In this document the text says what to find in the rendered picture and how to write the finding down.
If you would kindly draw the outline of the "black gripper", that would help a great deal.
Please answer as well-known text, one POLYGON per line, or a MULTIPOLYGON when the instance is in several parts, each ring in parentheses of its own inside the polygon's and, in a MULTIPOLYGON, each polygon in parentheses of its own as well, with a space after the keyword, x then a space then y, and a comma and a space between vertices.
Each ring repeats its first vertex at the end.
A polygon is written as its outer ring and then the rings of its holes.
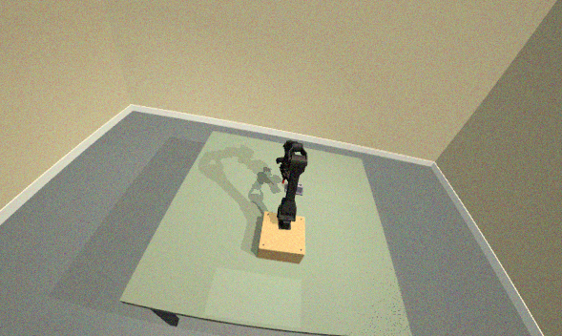
POLYGON ((276 159, 277 164, 281 162, 281 166, 279 167, 281 170, 281 175, 283 179, 287 179, 289 181, 290 172, 288 170, 288 164, 284 161, 284 157, 278 157, 276 159))

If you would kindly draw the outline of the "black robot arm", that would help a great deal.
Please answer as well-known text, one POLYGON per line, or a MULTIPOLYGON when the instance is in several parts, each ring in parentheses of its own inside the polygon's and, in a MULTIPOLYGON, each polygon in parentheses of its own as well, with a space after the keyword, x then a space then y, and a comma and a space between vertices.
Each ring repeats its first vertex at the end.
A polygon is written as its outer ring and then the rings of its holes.
POLYGON ((298 141, 287 140, 283 144, 284 161, 288 164, 290 172, 285 198, 282 198, 281 205, 278 207, 278 223, 280 230, 291 230, 291 222, 296 221, 297 206, 295 202, 296 191, 300 175, 307 166, 307 153, 303 149, 303 144, 298 141), (301 152, 302 155, 295 155, 294 152, 301 152))

